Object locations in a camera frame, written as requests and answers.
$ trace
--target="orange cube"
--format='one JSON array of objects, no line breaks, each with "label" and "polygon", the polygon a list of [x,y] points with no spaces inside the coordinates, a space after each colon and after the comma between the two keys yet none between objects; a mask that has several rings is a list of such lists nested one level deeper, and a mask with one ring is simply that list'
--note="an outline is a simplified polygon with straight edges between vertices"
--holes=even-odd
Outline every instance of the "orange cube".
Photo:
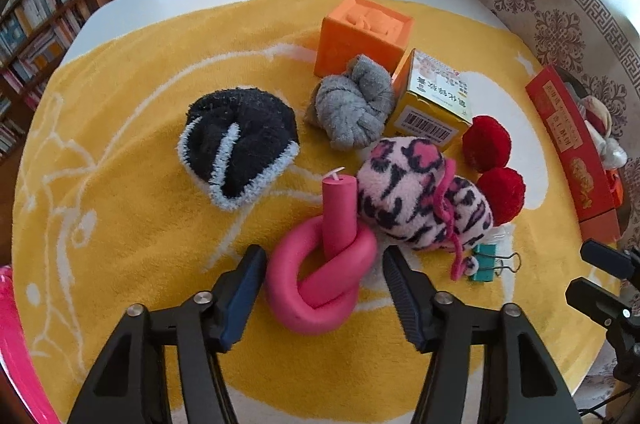
[{"label": "orange cube", "polygon": [[359,54],[389,71],[396,70],[414,25],[410,16],[370,0],[343,0],[322,20],[314,74],[341,74]]}]

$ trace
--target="pink leopard print fabric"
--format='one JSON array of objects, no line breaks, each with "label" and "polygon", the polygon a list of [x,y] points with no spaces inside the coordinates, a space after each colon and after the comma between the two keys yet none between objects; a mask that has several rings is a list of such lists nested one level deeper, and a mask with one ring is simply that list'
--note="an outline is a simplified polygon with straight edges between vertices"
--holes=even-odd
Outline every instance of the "pink leopard print fabric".
[{"label": "pink leopard print fabric", "polygon": [[426,139],[381,139],[358,172],[358,211],[413,249],[471,249],[493,227],[486,198]]}]

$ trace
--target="yellow blanket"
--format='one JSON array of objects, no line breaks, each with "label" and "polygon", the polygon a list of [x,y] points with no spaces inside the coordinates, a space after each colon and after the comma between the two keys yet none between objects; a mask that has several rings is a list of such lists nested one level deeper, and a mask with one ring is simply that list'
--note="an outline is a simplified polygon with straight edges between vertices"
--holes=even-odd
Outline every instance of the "yellow blanket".
[{"label": "yellow blanket", "polygon": [[[302,122],[317,82],[320,21],[339,1],[252,0],[199,11],[106,43],[55,73],[22,158],[13,252],[26,341],[61,419],[127,306],[175,306],[209,289],[248,244],[270,250],[320,212],[322,174],[340,165],[356,172],[361,156],[332,151],[324,133]],[[529,184],[538,200],[514,223],[512,245],[524,262],[515,278],[452,283],[443,252],[420,254],[416,263],[467,303],[519,303],[575,388],[604,337],[564,302],[569,281],[590,268],[578,255],[559,161],[524,91],[538,63],[509,32],[379,1],[415,18],[412,46],[486,80],[487,101],[522,116],[539,148],[538,171],[548,173],[548,183]],[[257,86],[291,105],[301,152],[256,204],[227,213],[196,188],[175,148],[188,105],[235,86]],[[346,324],[318,337],[281,327],[260,295],[244,339],[222,357],[241,422],[384,422],[413,410],[428,358],[404,341],[379,269],[364,285]],[[474,356],[474,390],[478,367]]]}]

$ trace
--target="red fuzzy ball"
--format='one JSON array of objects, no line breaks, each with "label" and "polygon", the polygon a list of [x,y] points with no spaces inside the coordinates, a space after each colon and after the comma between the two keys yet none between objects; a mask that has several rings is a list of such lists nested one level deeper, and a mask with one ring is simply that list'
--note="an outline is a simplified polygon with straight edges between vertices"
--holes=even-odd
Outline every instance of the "red fuzzy ball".
[{"label": "red fuzzy ball", "polygon": [[462,136],[466,163],[479,173],[507,166],[511,155],[509,132],[490,115],[477,115]]},{"label": "red fuzzy ball", "polygon": [[511,222],[522,211],[527,187],[522,175],[511,168],[493,168],[476,183],[494,214],[494,226]]}]

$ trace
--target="barcode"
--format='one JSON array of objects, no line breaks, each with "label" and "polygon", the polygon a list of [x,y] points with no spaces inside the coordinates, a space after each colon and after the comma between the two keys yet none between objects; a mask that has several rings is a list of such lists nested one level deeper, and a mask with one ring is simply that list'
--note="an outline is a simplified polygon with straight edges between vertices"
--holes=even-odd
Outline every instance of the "barcode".
[{"label": "barcode", "polygon": [[458,133],[457,130],[443,125],[437,119],[418,113],[411,108],[404,109],[396,121],[396,126],[436,144],[448,143],[452,136]]}]

